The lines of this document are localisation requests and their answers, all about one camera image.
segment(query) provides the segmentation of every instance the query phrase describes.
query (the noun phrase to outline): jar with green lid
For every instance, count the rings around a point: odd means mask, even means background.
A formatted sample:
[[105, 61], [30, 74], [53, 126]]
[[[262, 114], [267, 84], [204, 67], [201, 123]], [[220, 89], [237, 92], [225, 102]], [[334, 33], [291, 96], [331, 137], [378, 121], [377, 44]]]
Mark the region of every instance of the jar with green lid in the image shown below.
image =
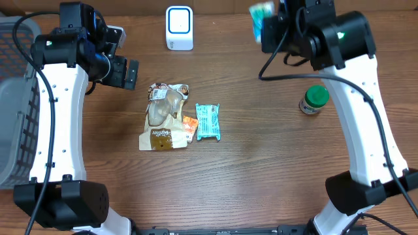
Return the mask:
[[299, 102], [299, 108], [305, 114], [317, 114], [329, 100], [329, 93], [323, 86], [312, 86]]

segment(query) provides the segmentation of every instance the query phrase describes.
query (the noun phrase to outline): green bottle cap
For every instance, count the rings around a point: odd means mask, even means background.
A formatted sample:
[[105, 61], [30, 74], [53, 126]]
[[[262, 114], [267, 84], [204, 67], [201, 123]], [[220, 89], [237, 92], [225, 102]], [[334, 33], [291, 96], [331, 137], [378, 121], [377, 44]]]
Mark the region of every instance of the green bottle cap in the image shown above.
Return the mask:
[[329, 93], [323, 86], [312, 86], [305, 93], [305, 101], [314, 108], [321, 108], [329, 100]]

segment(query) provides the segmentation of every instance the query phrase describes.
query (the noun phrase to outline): wooden table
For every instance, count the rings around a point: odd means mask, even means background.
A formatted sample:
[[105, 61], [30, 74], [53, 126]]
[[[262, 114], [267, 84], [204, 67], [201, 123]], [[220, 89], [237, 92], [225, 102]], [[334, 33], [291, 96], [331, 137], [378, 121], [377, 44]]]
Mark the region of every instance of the wooden table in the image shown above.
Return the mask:
[[[418, 167], [418, 13], [365, 12], [378, 47], [379, 83], [398, 147]], [[43, 32], [57, 18], [37, 18]], [[120, 55], [140, 61], [137, 89], [98, 86], [84, 103], [83, 154], [88, 180], [103, 183], [110, 205], [140, 228], [245, 228], [306, 223], [328, 200], [325, 179], [349, 169], [346, 142], [332, 102], [318, 116], [298, 108], [319, 80], [261, 82], [269, 55], [254, 43], [251, 18], [195, 16], [195, 48], [171, 52], [165, 17], [109, 17], [125, 28]], [[286, 67], [279, 55], [266, 74], [311, 72]], [[220, 103], [222, 139], [186, 149], [139, 151], [147, 88], [154, 82], [189, 84], [184, 114], [195, 103]], [[418, 191], [410, 193], [418, 204]], [[402, 196], [371, 210], [407, 233], [417, 218]], [[28, 216], [0, 192], [0, 234], [23, 234]], [[392, 234], [366, 219], [371, 234]], [[36, 225], [32, 234], [55, 234]]]

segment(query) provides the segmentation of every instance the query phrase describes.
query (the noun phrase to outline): orange and white wrapper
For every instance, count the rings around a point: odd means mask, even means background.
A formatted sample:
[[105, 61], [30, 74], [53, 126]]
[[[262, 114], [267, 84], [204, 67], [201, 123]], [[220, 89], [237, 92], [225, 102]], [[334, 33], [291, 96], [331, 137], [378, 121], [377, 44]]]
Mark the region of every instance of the orange and white wrapper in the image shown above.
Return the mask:
[[193, 141], [193, 137], [195, 135], [198, 124], [199, 124], [199, 121], [197, 121], [197, 119], [183, 116], [183, 126], [186, 131], [185, 137], [188, 143], [191, 143]]

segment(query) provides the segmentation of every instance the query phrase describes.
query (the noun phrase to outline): light blue packet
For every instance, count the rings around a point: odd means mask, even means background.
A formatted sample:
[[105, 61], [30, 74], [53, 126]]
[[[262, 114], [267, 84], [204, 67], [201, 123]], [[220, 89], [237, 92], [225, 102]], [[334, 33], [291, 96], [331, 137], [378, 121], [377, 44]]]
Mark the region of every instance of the light blue packet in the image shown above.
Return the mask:
[[221, 140], [218, 115], [219, 104], [196, 104], [196, 116], [199, 121], [197, 126], [197, 140], [209, 137], [216, 137], [217, 141]]
[[261, 29], [263, 28], [263, 19], [274, 14], [274, 2], [257, 3], [249, 8], [249, 13], [253, 18], [253, 30], [256, 43], [261, 43]]

